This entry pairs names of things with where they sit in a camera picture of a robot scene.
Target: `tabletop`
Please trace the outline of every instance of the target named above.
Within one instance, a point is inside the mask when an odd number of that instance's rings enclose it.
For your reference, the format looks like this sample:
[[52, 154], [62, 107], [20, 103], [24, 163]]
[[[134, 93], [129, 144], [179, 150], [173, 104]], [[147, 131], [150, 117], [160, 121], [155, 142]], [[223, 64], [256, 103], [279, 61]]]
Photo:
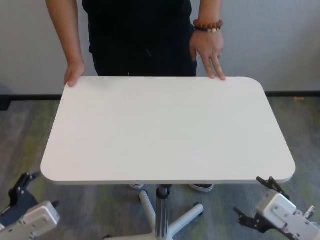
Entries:
[[69, 185], [285, 182], [295, 169], [246, 77], [82, 77], [64, 89], [41, 163]]

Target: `black shirt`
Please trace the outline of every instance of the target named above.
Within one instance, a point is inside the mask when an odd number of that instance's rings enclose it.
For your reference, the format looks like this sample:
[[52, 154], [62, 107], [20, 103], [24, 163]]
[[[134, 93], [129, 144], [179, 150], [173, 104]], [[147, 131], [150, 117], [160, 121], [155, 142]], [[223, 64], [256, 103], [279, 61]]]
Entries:
[[88, 13], [90, 49], [106, 39], [154, 44], [190, 37], [190, 0], [83, 0]]

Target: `right hand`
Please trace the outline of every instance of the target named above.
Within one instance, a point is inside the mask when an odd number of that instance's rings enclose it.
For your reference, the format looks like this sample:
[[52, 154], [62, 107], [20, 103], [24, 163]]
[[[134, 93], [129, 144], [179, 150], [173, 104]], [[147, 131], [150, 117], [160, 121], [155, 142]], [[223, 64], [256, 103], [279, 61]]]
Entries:
[[79, 78], [85, 73], [86, 65], [83, 60], [75, 60], [68, 63], [68, 68], [64, 75], [64, 85], [73, 87]]

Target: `white wall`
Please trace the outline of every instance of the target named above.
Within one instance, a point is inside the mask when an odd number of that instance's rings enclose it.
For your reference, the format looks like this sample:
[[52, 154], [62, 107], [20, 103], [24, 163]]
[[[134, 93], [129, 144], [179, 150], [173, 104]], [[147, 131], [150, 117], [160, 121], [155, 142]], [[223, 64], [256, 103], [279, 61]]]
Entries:
[[[199, 0], [192, 0], [192, 20]], [[96, 75], [87, 15], [79, 5], [86, 75]], [[320, 91], [319, 0], [225, 0], [227, 76], [251, 77], [266, 91]], [[0, 95], [61, 94], [66, 60], [44, 0], [0, 0]], [[198, 75], [205, 76], [202, 63]]]

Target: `wooden bead bracelet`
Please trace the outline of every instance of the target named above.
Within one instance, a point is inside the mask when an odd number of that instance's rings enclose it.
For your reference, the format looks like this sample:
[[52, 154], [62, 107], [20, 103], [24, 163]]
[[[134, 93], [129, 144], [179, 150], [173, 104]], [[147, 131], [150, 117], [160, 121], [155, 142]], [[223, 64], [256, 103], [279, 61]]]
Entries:
[[216, 31], [220, 30], [224, 22], [219, 20], [217, 23], [202, 23], [199, 19], [193, 21], [193, 25], [196, 30], [203, 31], [203, 32], [212, 32], [215, 33]]

